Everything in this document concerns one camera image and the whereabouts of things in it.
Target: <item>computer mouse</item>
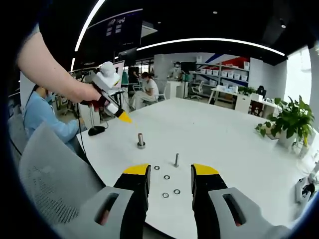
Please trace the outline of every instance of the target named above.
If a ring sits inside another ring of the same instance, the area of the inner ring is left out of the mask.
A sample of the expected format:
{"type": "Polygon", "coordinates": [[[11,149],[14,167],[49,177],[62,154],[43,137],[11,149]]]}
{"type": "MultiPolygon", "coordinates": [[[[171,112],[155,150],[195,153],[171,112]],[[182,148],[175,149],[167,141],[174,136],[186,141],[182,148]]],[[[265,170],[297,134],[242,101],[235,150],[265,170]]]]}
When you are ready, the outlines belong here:
{"type": "Polygon", "coordinates": [[[103,126],[93,126],[92,128],[89,129],[89,136],[94,136],[97,134],[100,134],[105,131],[105,128],[103,126]]]}

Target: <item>blue shirt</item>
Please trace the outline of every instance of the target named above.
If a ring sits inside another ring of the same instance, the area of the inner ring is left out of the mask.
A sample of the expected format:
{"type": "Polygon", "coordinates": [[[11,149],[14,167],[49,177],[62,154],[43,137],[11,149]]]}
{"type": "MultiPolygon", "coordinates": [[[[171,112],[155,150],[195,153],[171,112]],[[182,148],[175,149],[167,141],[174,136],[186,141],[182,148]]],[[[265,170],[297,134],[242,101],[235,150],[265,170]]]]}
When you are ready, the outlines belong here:
{"type": "Polygon", "coordinates": [[[49,103],[37,92],[32,92],[31,97],[25,107],[24,128],[26,135],[30,138],[33,132],[43,123],[56,133],[69,148],[74,151],[70,140],[76,135],[79,125],[77,121],[71,120],[68,123],[59,121],[49,103]]]}

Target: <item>white round table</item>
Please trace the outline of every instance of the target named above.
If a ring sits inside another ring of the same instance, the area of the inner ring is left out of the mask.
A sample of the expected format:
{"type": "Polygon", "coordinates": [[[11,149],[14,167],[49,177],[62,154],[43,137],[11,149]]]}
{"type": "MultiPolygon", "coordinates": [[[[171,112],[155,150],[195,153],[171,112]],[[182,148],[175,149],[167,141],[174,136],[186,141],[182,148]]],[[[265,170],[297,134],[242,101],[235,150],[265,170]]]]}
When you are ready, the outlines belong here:
{"type": "Polygon", "coordinates": [[[254,130],[265,119],[209,104],[174,98],[130,113],[137,124],[118,119],[96,136],[82,133],[88,160],[108,186],[130,166],[152,166],[146,222],[178,239],[197,238],[192,210],[193,163],[219,171],[228,187],[236,187],[257,203],[274,225],[291,221],[291,190],[302,174],[296,157],[254,130]],[[138,133],[146,143],[137,149],[138,133]],[[179,153],[179,167],[173,166],[179,153]]]}

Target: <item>potted plant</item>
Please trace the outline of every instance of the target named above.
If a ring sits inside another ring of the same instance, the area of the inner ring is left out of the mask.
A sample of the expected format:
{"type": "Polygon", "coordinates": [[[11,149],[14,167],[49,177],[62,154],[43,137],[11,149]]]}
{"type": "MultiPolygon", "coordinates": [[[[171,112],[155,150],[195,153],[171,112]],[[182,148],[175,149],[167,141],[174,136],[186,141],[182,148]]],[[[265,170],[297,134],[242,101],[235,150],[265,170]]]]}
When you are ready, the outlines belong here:
{"type": "Polygon", "coordinates": [[[255,93],[256,90],[252,87],[246,87],[246,86],[240,86],[238,87],[238,93],[245,95],[245,96],[249,96],[252,93],[255,93]]]}
{"type": "Polygon", "coordinates": [[[313,112],[309,105],[303,102],[301,96],[299,101],[293,101],[290,97],[290,103],[280,98],[275,98],[275,104],[282,108],[277,117],[272,114],[268,116],[269,121],[258,124],[256,130],[264,137],[266,129],[270,130],[273,137],[280,134],[279,143],[285,147],[290,147],[297,138],[303,140],[304,145],[308,146],[308,135],[312,134],[312,123],[315,120],[313,112]]]}

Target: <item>metal bolt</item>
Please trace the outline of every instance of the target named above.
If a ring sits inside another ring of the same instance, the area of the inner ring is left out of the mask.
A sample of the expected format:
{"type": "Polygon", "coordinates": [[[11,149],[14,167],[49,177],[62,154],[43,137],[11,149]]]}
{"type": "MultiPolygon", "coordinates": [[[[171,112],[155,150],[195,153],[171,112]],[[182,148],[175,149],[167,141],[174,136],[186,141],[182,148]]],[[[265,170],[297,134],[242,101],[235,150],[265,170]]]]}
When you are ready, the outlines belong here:
{"type": "Polygon", "coordinates": [[[145,148],[145,142],[143,141],[143,135],[141,133],[138,134],[139,142],[138,142],[138,148],[143,149],[145,148]]]}
{"type": "Polygon", "coordinates": [[[175,168],[178,167],[178,160],[179,160],[179,153],[176,154],[175,164],[174,164],[174,167],[175,167],[175,168]]]}

